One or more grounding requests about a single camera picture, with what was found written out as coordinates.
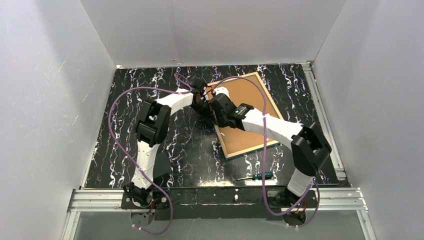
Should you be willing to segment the blue picture frame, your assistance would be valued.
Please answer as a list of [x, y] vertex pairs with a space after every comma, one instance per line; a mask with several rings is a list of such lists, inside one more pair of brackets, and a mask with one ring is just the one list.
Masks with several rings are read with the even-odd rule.
[[241, 78], [232, 77], [221, 84], [218, 81], [211, 82], [207, 86], [226, 88], [226, 93], [236, 107], [242, 104], [253, 107], [244, 119], [248, 124], [247, 131], [214, 125], [225, 159], [262, 149], [264, 140], [268, 147], [279, 143], [270, 133], [264, 138], [263, 115], [274, 119], [283, 119], [283, 116], [258, 72], [244, 74]]

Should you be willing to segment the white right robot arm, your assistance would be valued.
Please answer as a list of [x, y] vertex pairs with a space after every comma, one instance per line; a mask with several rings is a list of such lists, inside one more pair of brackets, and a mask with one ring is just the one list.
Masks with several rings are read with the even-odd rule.
[[305, 193], [332, 152], [321, 127], [315, 122], [309, 125], [294, 123], [264, 114], [245, 103], [236, 106], [224, 93], [214, 96], [208, 104], [219, 127], [262, 134], [291, 150], [295, 170], [287, 190], [297, 197]]

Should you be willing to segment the black right arm base motor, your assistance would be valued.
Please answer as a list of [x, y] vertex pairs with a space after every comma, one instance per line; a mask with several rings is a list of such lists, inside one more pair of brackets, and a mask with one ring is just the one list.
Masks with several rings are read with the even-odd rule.
[[[271, 209], [288, 209], [299, 199], [300, 197], [286, 191], [286, 189], [267, 191], [267, 202]], [[309, 190], [303, 200], [291, 211], [297, 213], [304, 212], [307, 208], [315, 208], [317, 203], [318, 199], [315, 191]]]

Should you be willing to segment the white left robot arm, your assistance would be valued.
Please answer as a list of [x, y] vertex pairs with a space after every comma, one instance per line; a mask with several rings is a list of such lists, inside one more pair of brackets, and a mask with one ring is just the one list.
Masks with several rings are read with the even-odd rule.
[[160, 144], [169, 131], [170, 119], [177, 111], [185, 107], [208, 113], [206, 86], [194, 88], [188, 93], [178, 88], [159, 99], [147, 99], [141, 107], [140, 116], [136, 119], [135, 133], [137, 140], [136, 168], [131, 183], [124, 188], [125, 193], [140, 207], [148, 207], [152, 200], [151, 186], [154, 179], [156, 154]]

